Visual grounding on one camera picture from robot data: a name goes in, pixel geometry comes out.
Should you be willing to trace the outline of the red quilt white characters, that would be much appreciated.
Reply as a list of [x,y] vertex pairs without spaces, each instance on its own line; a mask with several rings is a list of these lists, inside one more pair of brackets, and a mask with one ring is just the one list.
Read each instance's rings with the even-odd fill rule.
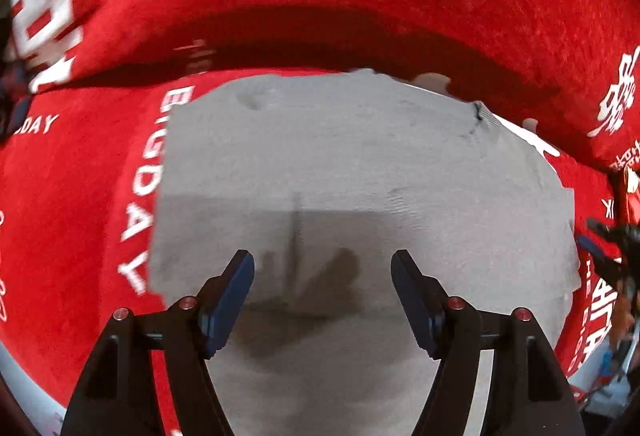
[[439,73],[587,165],[639,160],[639,0],[8,0],[4,54],[51,89],[110,70]]

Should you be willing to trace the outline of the grey knitted small garment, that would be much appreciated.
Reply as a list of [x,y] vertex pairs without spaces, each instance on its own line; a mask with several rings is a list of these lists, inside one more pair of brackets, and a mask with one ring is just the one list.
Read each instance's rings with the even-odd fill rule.
[[255,260],[208,365],[239,435],[407,435],[437,366],[390,278],[408,251],[476,308],[555,342],[577,289],[574,196],[480,102],[371,72],[241,79],[178,106],[150,274],[166,300]]

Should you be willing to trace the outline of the red bed sheet white letters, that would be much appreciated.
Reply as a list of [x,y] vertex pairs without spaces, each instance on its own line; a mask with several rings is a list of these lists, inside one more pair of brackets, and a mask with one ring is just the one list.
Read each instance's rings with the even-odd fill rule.
[[[1,339],[60,404],[70,400],[116,307],[145,312],[172,303],[152,289],[150,274],[169,119],[176,107],[238,80],[209,74],[159,86],[43,93],[3,145]],[[466,103],[473,102],[491,111],[480,100]],[[612,217],[603,175],[494,115],[573,193],[573,237],[587,217]],[[551,342],[570,372],[605,341],[617,297],[576,254],[579,284]]]

